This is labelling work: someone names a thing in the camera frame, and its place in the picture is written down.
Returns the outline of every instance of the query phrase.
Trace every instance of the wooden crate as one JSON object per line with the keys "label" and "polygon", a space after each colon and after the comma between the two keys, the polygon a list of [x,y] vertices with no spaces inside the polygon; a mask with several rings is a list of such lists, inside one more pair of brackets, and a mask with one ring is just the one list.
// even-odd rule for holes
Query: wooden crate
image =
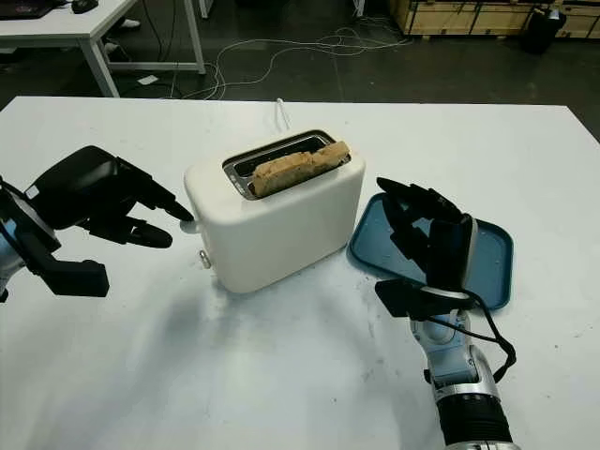
{"label": "wooden crate", "polygon": [[[400,29],[409,36],[518,35],[531,17],[533,3],[423,2],[388,0]],[[559,38],[600,38],[598,4],[560,5],[567,21]]]}
{"label": "wooden crate", "polygon": [[531,5],[482,5],[474,20],[472,35],[518,35],[533,11]]}
{"label": "wooden crate", "polygon": [[600,4],[597,7],[563,5],[561,11],[566,14],[566,23],[557,33],[558,38],[600,38]]}

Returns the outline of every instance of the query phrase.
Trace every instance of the robotic hand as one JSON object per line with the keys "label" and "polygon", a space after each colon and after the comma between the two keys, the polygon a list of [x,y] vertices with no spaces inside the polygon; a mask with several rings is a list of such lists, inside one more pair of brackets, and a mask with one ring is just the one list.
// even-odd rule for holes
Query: robotic hand
{"label": "robotic hand", "polygon": [[[394,317],[410,317],[411,330],[425,351],[446,450],[518,450],[513,444],[496,383],[516,361],[488,307],[465,290],[477,236],[477,222],[433,189],[409,187],[378,178],[385,191],[383,209],[397,248],[426,274],[426,284],[407,278],[380,281],[375,291]],[[429,236],[413,223],[432,219]],[[483,309],[494,337],[470,331],[467,310]],[[492,376],[471,337],[495,342],[506,352]]]}
{"label": "robotic hand", "polygon": [[25,266],[53,293],[105,296],[104,265],[57,261],[52,253],[60,242],[54,230],[79,226],[119,244],[169,247],[173,240],[167,232],[127,216],[136,202],[193,220],[148,173],[94,146],[58,162],[24,194],[0,177],[0,301],[8,297],[10,277]]}

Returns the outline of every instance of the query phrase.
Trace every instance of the white toaster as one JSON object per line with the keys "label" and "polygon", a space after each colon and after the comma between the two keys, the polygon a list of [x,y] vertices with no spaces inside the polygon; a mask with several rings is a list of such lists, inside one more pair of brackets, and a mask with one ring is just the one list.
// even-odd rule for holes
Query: white toaster
{"label": "white toaster", "polygon": [[311,130],[187,169],[186,191],[205,251],[226,289],[256,291],[348,242],[365,173],[354,151],[335,169],[260,199],[251,184],[259,164],[334,141]]}

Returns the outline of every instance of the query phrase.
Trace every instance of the dark floor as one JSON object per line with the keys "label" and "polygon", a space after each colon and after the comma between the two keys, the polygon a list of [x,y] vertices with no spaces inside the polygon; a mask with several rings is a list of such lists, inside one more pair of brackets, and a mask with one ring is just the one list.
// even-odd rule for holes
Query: dark floor
{"label": "dark floor", "polygon": [[[262,1],[269,5],[247,8],[237,6],[234,0],[215,0],[210,19],[200,22],[206,61],[214,63],[220,50],[237,41],[314,41],[332,35],[342,26],[351,26],[364,38],[386,42],[399,39],[390,28],[391,23],[354,20],[351,0]],[[166,48],[173,3],[146,2]],[[175,2],[176,25],[169,59],[191,61],[183,3]],[[368,14],[380,17],[382,11],[376,0],[370,6]],[[156,58],[158,44],[142,3],[128,16],[141,20],[142,29],[115,38],[134,60]],[[256,80],[267,70],[272,55],[285,48],[263,42],[236,47],[221,56],[221,70],[228,83]],[[17,95],[99,96],[91,72],[76,49],[22,50],[14,55],[14,60],[0,64],[0,108]],[[212,86],[213,73],[211,68],[205,77],[178,72],[175,96]],[[123,97],[161,98],[171,93],[172,72],[156,73],[158,83],[141,87],[136,80],[143,75],[115,75]],[[194,97],[203,98],[209,93]],[[600,140],[600,45],[562,40],[553,43],[544,55],[534,56],[523,52],[514,39],[447,37],[417,39],[410,45],[356,56],[293,51],[275,60],[264,81],[230,86],[223,94],[225,99],[277,97],[305,101],[562,104],[571,108]]]}

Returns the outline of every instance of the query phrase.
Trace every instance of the blue tray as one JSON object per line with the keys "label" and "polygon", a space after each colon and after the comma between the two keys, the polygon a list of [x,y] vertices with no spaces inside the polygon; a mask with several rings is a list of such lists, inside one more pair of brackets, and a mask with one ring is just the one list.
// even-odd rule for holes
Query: blue tray
{"label": "blue tray", "polygon": [[[364,270],[381,278],[405,277],[425,282],[425,274],[407,260],[390,239],[390,227],[383,211],[383,193],[368,202],[348,247],[349,254]],[[430,220],[414,225],[429,234]],[[510,299],[513,240],[493,223],[477,219],[478,234],[467,289],[477,293],[490,309],[499,309]]]}

